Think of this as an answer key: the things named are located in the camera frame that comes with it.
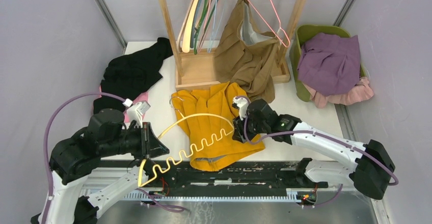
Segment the tan pleated skirt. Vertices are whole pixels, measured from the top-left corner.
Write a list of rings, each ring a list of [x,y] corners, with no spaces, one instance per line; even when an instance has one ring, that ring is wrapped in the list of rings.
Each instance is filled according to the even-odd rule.
[[[271,103],[279,47],[272,32],[259,32],[248,1],[237,0],[214,54],[215,77],[219,82],[237,83],[251,100]]]

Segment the yellow garment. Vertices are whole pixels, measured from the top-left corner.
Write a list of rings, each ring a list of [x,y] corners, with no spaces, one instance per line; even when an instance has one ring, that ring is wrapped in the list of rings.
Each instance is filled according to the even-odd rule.
[[[172,94],[172,104],[177,119],[195,113],[211,113],[221,115],[233,122],[239,115],[232,107],[233,98],[246,95],[246,92],[236,83],[220,83],[208,90],[181,90]],[[230,131],[225,121],[215,117],[194,117],[180,122],[179,127],[188,136],[190,144],[198,145],[202,138],[209,139],[213,133],[219,133],[221,128]],[[238,160],[265,149],[263,142],[258,142],[260,136],[252,139],[252,144],[235,141],[232,134],[224,137],[212,146],[206,147],[190,158],[190,165],[198,170],[214,172],[223,169]]]

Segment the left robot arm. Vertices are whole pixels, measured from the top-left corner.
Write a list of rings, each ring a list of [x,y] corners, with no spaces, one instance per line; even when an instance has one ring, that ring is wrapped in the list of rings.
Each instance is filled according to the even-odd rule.
[[[131,154],[135,160],[167,155],[169,149],[155,136],[149,122],[125,129],[124,114],[103,109],[93,115],[87,127],[58,142],[48,164],[53,184],[43,211],[31,223],[97,223],[103,213],[136,189],[138,167],[91,194],[81,195],[91,172],[100,167],[102,158]]]

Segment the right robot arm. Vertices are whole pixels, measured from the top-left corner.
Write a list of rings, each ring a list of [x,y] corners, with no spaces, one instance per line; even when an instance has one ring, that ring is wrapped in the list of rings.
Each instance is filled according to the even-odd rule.
[[[294,173],[294,181],[300,187],[321,182],[352,185],[363,195],[381,200],[389,186],[399,184],[394,162],[376,140],[363,143],[336,137],[300,118],[278,114],[263,99],[250,101],[246,96],[236,96],[232,106],[239,112],[233,120],[233,140],[252,145],[256,136],[261,137],[259,142],[271,138],[331,159],[302,159]]]

